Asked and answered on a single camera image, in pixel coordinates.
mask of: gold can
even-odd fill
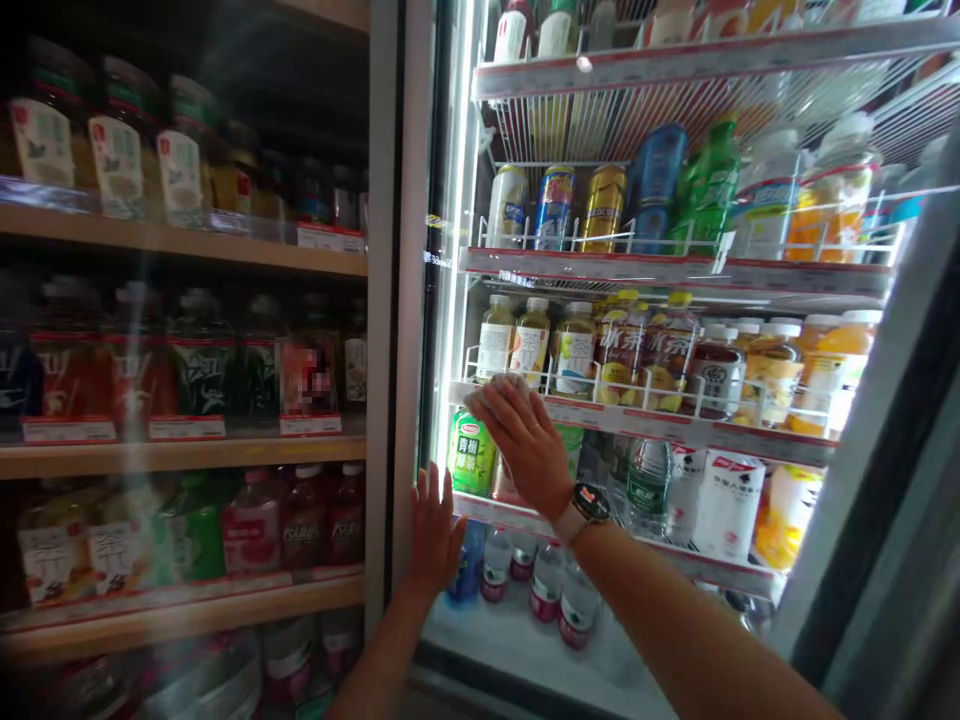
[[[603,237],[620,232],[627,192],[627,173],[621,165],[604,165],[590,177],[587,217],[583,237]],[[580,243],[580,252],[613,252],[613,240]]]

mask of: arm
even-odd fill
[[[517,492],[555,522],[573,481],[539,396],[495,380],[467,404],[500,448]],[[840,717],[650,546],[605,523],[584,528],[570,549],[680,717]]]
[[[393,596],[370,644],[344,681],[330,712],[331,720],[388,718],[396,714],[420,630],[434,599],[453,580],[467,531],[466,518],[453,525],[453,490],[449,471],[439,500],[439,473],[430,463],[430,485],[421,470],[411,488],[413,551],[410,573]]]

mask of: watch face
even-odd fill
[[[609,520],[610,503],[607,494],[598,487],[577,483],[573,489],[573,502],[592,520]]]

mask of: hand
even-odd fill
[[[434,598],[453,582],[460,564],[460,548],[467,532],[467,519],[453,524],[453,487],[448,470],[443,477],[443,502],[440,502],[440,473],[430,463],[430,485],[427,471],[420,470],[416,487],[410,488],[413,506],[413,552],[410,556],[409,587]]]
[[[500,448],[520,497],[555,522],[573,495],[567,450],[540,396],[523,391],[529,400],[509,379],[496,378],[467,396],[467,408]]]

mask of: right hand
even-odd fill
[[[563,440],[543,401],[534,392],[526,394],[529,401],[509,380],[496,378],[468,395],[466,404],[500,449],[520,497],[552,523],[570,502],[573,480]]]

